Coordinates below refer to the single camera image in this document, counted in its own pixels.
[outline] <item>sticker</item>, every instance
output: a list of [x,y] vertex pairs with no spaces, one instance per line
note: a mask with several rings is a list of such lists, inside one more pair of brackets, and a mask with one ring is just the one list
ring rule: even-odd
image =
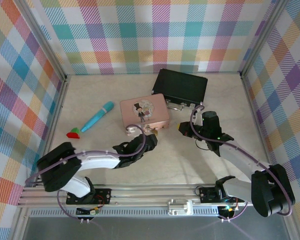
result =
[[132,111],[140,118],[140,122],[149,121],[154,114],[155,106],[146,99],[141,99],[133,104]]

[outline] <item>colorful checkered backdrop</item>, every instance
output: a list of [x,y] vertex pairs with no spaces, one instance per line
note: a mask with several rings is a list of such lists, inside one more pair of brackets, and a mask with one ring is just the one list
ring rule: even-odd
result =
[[291,0],[248,73],[271,160],[287,170],[300,220],[300,0]]
[[236,72],[269,2],[28,0],[69,74]]
[[39,158],[61,81],[12,0],[0,0],[0,240]]

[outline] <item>pen cap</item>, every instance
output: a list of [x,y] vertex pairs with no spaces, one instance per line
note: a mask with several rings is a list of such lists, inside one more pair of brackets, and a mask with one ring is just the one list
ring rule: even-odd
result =
[[115,106],[113,101],[108,101],[105,105],[103,105],[103,108],[106,110],[106,112],[110,112],[111,109],[113,109]]

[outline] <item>case handle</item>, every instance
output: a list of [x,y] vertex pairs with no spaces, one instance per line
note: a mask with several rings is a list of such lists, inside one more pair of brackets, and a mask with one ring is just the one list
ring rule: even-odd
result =
[[180,105],[181,105],[181,108],[177,108],[177,107],[174,107],[174,106],[170,106],[169,105],[169,103],[170,103],[170,100],[169,99],[166,99],[165,100],[165,103],[166,103],[166,107],[168,108],[168,109],[174,109],[174,110],[177,110],[177,111],[182,111],[183,109],[184,109],[184,106],[186,106],[186,104],[185,103],[181,103]]

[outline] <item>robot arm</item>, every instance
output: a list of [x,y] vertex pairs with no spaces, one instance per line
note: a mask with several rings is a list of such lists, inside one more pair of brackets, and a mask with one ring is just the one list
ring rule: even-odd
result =
[[[95,188],[87,177],[79,175],[80,171],[87,169],[108,168],[119,169],[129,166],[142,158],[143,154],[152,151],[157,146],[157,138],[154,134],[147,135],[143,149],[133,156],[117,156],[128,155],[134,153],[142,146],[142,134],[133,139],[131,142],[123,142],[120,145],[113,146],[116,152],[106,153],[89,153],[81,156],[73,157],[71,160],[63,162],[58,166],[41,174],[44,189],[47,192],[64,190],[78,198],[78,202],[82,204],[89,203],[95,195]],[[38,170],[41,171],[52,164],[64,159],[68,156],[76,154],[76,149],[70,142],[64,142],[48,154],[40,158],[37,162]]]
[[[206,111],[195,113],[192,119],[194,130],[202,137],[211,140],[220,140],[238,146],[233,137],[222,132],[219,124],[219,118],[214,111]],[[182,122],[179,125],[179,131],[187,137],[199,138],[193,132],[190,122]],[[288,206],[287,199],[279,188],[278,184],[263,168],[252,162],[246,155],[242,154],[236,148],[220,142],[205,141],[209,150],[213,151],[219,157],[230,161],[238,169],[240,169],[251,182],[241,181],[235,176],[227,176],[216,181],[214,189],[202,189],[203,195],[208,194],[209,200],[225,201],[229,197],[236,197],[243,201],[251,202],[257,212],[268,217],[272,214],[280,212]],[[288,193],[292,205],[295,204],[295,196],[292,191],[286,170],[280,165],[270,165],[267,162],[259,163],[266,166],[280,181],[284,189]]]

